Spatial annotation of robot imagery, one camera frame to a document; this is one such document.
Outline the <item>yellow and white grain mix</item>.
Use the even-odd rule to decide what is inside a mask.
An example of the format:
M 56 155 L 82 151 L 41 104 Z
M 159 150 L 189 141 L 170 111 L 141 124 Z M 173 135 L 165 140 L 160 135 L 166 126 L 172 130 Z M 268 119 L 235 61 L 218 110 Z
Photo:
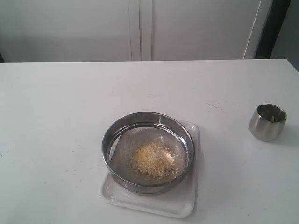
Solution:
M 176 157 L 167 146 L 150 142 L 134 151 L 130 160 L 133 171 L 148 179 L 162 180 L 175 178 L 178 175 Z

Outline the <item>small steel cup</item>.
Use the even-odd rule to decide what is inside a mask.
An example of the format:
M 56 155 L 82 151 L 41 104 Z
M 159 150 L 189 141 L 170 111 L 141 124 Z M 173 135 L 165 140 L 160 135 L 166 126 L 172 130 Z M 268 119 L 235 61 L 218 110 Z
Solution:
M 287 119 L 286 112 L 277 105 L 259 105 L 249 122 L 249 130 L 257 139 L 269 142 L 282 132 Z

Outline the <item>round steel mesh sieve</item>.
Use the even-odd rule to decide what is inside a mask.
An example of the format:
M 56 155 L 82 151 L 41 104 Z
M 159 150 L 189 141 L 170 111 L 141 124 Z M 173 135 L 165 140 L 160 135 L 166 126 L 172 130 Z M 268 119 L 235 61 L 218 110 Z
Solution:
M 157 181 L 132 170 L 132 154 L 150 142 L 161 143 L 178 155 L 177 177 Z M 175 188 L 185 179 L 195 160 L 195 143 L 189 131 L 181 122 L 156 112 L 137 112 L 118 119 L 107 129 L 101 148 L 113 180 L 138 194 L 162 194 Z

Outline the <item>white square plastic tray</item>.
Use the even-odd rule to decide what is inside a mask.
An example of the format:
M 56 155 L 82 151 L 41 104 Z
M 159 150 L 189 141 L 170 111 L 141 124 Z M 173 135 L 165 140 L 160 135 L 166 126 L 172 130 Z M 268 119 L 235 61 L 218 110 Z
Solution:
M 106 174 L 100 187 L 100 197 L 108 204 L 128 209 L 178 219 L 188 217 L 196 203 L 200 131 L 194 123 L 183 121 L 182 124 L 195 142 L 196 155 L 191 170 L 178 186 L 158 195 L 137 194 L 120 186 Z

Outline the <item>white cabinet with doors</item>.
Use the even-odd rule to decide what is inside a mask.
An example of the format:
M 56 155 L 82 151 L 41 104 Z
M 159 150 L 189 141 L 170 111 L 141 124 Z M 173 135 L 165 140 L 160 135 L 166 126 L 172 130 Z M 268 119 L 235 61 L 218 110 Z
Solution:
M 7 62 L 252 59 L 270 0 L 3 0 Z

